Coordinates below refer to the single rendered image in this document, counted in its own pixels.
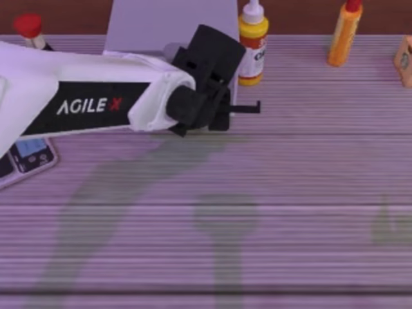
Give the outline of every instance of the red bottle cap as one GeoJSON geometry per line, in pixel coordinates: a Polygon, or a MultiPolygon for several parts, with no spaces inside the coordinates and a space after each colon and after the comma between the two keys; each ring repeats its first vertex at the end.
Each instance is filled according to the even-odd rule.
{"type": "Polygon", "coordinates": [[[348,12],[358,12],[361,9],[362,0],[347,0],[346,1],[346,11],[348,12]]]}
{"type": "Polygon", "coordinates": [[[41,33],[41,17],[37,14],[24,14],[16,17],[13,22],[15,31],[27,39],[33,39],[41,33]]]}

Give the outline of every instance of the table surface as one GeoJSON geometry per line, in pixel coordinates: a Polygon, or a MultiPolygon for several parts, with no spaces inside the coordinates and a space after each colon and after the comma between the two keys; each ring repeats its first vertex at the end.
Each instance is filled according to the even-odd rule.
{"type": "MultiPolygon", "coordinates": [[[[271,36],[263,82],[239,90],[262,114],[228,133],[55,138],[56,167],[0,191],[0,308],[411,308],[401,36],[358,36],[343,68],[329,40],[271,36]]],[[[104,36],[49,41],[100,53],[104,36]]]]}

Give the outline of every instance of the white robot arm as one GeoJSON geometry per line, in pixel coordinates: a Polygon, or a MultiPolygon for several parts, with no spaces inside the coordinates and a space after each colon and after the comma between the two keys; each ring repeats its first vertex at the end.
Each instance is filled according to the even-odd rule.
{"type": "Polygon", "coordinates": [[[79,55],[0,42],[0,157],[20,138],[130,127],[229,129],[229,113],[259,113],[230,106],[227,87],[244,47],[205,25],[172,64],[128,54],[79,55]]]}

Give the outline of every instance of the red x logo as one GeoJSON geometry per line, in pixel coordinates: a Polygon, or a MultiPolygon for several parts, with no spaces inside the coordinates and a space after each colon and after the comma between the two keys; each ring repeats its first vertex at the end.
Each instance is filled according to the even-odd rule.
{"type": "Polygon", "coordinates": [[[113,98],[109,106],[110,111],[118,111],[120,109],[120,104],[122,103],[123,98],[113,98]]]}

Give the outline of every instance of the gray box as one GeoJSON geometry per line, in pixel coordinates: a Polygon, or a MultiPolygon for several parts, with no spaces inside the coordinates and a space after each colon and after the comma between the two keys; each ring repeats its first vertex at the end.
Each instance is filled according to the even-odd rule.
{"type": "MultiPolygon", "coordinates": [[[[239,41],[237,0],[114,0],[105,50],[144,53],[171,61],[199,24],[239,41]]],[[[236,105],[237,74],[230,83],[236,105]]]]}

